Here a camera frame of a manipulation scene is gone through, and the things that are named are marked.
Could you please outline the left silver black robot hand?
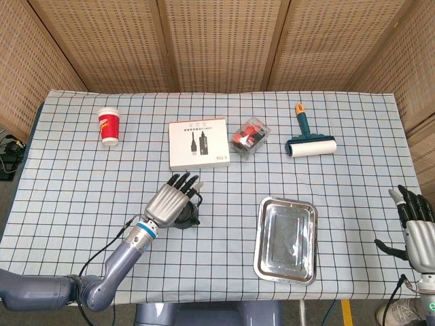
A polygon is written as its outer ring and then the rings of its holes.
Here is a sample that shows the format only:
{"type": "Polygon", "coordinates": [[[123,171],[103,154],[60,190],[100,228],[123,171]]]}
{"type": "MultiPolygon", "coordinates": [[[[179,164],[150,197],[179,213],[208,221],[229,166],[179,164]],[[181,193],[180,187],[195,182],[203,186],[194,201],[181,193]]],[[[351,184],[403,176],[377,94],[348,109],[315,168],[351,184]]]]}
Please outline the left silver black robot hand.
{"type": "Polygon", "coordinates": [[[172,175],[145,206],[143,220],[152,221],[160,229],[184,230],[200,225],[198,210],[203,197],[198,179],[189,172],[172,175]]]}

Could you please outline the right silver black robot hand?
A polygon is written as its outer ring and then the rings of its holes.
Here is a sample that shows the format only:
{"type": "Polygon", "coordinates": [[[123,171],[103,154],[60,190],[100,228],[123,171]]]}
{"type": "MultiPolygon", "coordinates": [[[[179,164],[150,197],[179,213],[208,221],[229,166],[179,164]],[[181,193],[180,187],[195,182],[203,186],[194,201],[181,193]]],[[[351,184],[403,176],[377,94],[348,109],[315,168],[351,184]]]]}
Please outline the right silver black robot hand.
{"type": "Polygon", "coordinates": [[[434,273],[434,209],[421,194],[403,185],[389,190],[405,239],[404,249],[395,249],[376,239],[378,249],[387,255],[407,261],[420,274],[434,273]]]}

